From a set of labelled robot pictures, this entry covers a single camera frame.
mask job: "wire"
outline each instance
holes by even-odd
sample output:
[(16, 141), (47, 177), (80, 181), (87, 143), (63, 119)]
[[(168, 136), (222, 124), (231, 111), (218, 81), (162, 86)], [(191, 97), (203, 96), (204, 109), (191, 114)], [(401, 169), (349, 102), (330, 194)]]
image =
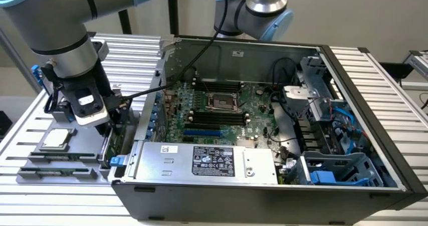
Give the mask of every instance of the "wire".
[(338, 113), (341, 113), (342, 115), (345, 115), (346, 117), (349, 117), (350, 119), (350, 124), (351, 126), (354, 126), (355, 124), (355, 121), (354, 121), (354, 117), (351, 116), (351, 114), (349, 112), (346, 112), (343, 109), (338, 108), (338, 107), (334, 107), (333, 108), (333, 111), (337, 111)]
[(426, 106), (428, 106), (428, 98), (426, 98), (426, 100), (425, 101), (422, 101), (422, 98), (421, 98), (421, 95), (428, 95), (428, 93), (426, 92), (422, 92), (422, 93), (420, 93), (420, 95), (418, 95), (418, 99), (420, 99), (420, 101), (421, 101), (421, 103), (422, 103), (422, 106), (420, 107), (421, 109), (424, 109)]
[(303, 112), (305, 112), (305, 110), (307, 109), (307, 107), (310, 106), (310, 104), (311, 104), (315, 100), (318, 100), (318, 99), (321, 99), (321, 98), (330, 100), (327, 97), (317, 97), (317, 98), (314, 98), (310, 102), (306, 103), (305, 107), (302, 108), (302, 111), (301, 111), (301, 113), (298, 114), (298, 117), (299, 117), (299, 118), (302, 117)]
[(291, 58), (289, 58), (289, 57), (281, 57), (279, 59), (277, 59), (277, 60), (273, 62), (273, 69), (271, 69), (271, 87), (275, 86), (275, 67), (277, 67), (277, 64), (278, 64), (278, 62), (279, 62), (281, 60), (289, 60), (289, 61), (291, 61), (291, 62), (294, 63), (294, 66), (297, 67), (295, 61), (294, 61)]
[(349, 148), (347, 148), (347, 150), (346, 150), (345, 155), (350, 154), (350, 152), (353, 151), (353, 148), (354, 148), (354, 140), (350, 139)]
[(220, 23), (219, 23), (219, 26), (218, 26), (218, 30), (215, 31), (214, 33), (214, 36), (211, 37), (210, 41), (207, 42), (206, 46), (203, 47), (203, 49), (200, 50), (200, 52), (198, 53), (198, 55), (194, 57), (194, 59), (188, 62), (188, 64), (184, 66), (184, 68), (182, 69), (180, 73), (175, 76), (175, 78), (171, 80), (170, 83), (167, 83), (164, 86), (160, 86), (160, 87), (156, 87), (156, 88), (152, 88), (152, 89), (148, 89), (146, 91), (141, 91), (141, 92), (137, 92), (132, 95), (128, 95), (124, 97), (125, 100), (128, 99), (132, 99), (135, 97), (139, 97), (141, 95), (146, 95), (151, 92), (156, 92), (159, 90), (163, 90), (168, 87), (171, 87), (176, 81), (182, 78), (182, 76), (184, 75), (186, 71), (188, 70), (188, 68), (192, 67), (194, 63), (196, 62), (196, 60), (199, 59), (199, 57), (202, 56), (202, 54), (206, 52), (206, 50), (208, 49), (208, 47), (211, 46), (218, 34), (219, 34), (219, 31), (222, 30), (223, 28), (223, 24), (224, 24), (224, 20), (226, 20), (226, 15), (227, 15), (227, 7), (228, 7), (228, 0), (224, 0), (224, 10), (223, 10), (223, 13), (222, 13), (222, 19), (220, 19)]
[(248, 101), (244, 101), (242, 102), (239, 105), (238, 105), (238, 108), (242, 107)]
[(282, 142), (287, 142), (287, 141), (291, 141), (291, 140), (297, 140), (297, 137), (291, 137), (286, 140), (282, 140), (282, 141), (278, 141), (278, 140), (274, 140), (273, 139), (273, 132), (278, 129), (278, 127), (275, 127), (275, 129), (273, 131), (270, 131), (270, 133), (267, 134), (267, 138), (273, 141), (273, 142), (277, 142), (277, 143), (282, 143)]
[[(273, 95), (274, 95), (274, 94), (278, 94), (278, 96), (277, 96), (278, 101), (274, 101), (274, 100), (273, 100)], [(273, 93), (270, 94), (270, 96), (269, 96), (269, 99), (270, 99), (270, 102), (278, 102), (278, 103), (279, 103), (279, 106), (281, 106), (285, 114), (289, 116), (289, 118), (293, 120), (293, 122), (297, 123), (298, 120), (297, 120), (297, 118), (290, 114), (290, 112), (289, 112), (289, 110), (287, 110), (287, 108), (286, 108), (286, 106), (285, 106), (285, 103), (283, 103), (283, 101), (282, 101), (282, 93), (281, 93), (281, 92), (273, 92)]]

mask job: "motherboard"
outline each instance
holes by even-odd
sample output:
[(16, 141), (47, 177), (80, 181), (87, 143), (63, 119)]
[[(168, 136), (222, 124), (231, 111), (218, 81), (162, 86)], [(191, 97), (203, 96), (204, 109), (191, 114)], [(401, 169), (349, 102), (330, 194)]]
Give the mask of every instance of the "motherboard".
[(166, 142), (271, 148), (270, 91), (257, 83), (198, 81), (164, 91)]

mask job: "white sticker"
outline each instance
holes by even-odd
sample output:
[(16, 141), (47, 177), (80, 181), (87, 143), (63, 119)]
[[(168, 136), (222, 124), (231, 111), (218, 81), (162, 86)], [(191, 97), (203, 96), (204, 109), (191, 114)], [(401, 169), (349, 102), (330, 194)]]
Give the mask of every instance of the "white sticker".
[(243, 57), (243, 52), (242, 51), (232, 51), (231, 56), (232, 57)]
[(179, 147), (171, 145), (163, 145), (160, 147), (160, 153), (178, 153)]
[(88, 95), (85, 97), (81, 97), (77, 99), (77, 102), (81, 106), (84, 106), (85, 104), (89, 104), (93, 101), (93, 96)]

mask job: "metal plate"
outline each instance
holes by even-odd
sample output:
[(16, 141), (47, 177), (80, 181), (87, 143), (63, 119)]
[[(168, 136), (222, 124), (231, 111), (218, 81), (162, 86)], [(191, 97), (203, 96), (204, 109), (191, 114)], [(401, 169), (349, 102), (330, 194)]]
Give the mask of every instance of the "metal plate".
[(144, 144), (135, 178), (172, 184), (278, 183), (270, 149), (166, 142)]
[[(97, 34), (105, 40), (109, 54), (103, 66), (109, 82), (120, 84), (124, 94), (131, 94), (150, 87), (151, 76), (156, 66), (159, 37)], [(337, 48), (341, 53), (358, 53), (357, 48)], [(342, 65), (372, 67), (369, 61), (341, 60)], [(390, 88), (385, 81), (376, 85)], [(132, 102), (133, 110), (141, 110), (146, 97)], [(88, 225), (104, 226), (152, 225), (152, 222), (136, 221), (128, 215), (119, 198), (109, 186), (64, 186), (64, 185), (17, 185), (16, 173), (25, 163), (25, 156), (33, 151), (48, 129), (52, 117), (43, 113), (45, 96), (40, 94), (17, 121), (13, 129), (0, 144), (0, 222), (1, 225)], [(412, 111), (406, 104), (369, 102), (377, 110), (388, 111), (386, 105), (397, 111)], [(406, 156), (414, 173), (422, 180), (428, 176), (428, 167), (420, 162), (428, 160), (428, 145), (396, 143)], [(384, 210), (373, 214), (354, 226), (425, 226), (428, 224), (428, 202), (421, 201), (401, 211)], [(156, 225), (182, 225), (180, 222), (158, 222)], [(187, 225), (224, 225), (218, 223), (190, 223)]]

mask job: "cpu socket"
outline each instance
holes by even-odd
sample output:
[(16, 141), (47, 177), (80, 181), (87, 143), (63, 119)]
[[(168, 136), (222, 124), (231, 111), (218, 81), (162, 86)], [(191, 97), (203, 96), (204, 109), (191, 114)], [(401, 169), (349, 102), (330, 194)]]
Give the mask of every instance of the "cpu socket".
[(238, 97), (235, 93), (208, 93), (207, 108), (212, 110), (238, 111)]

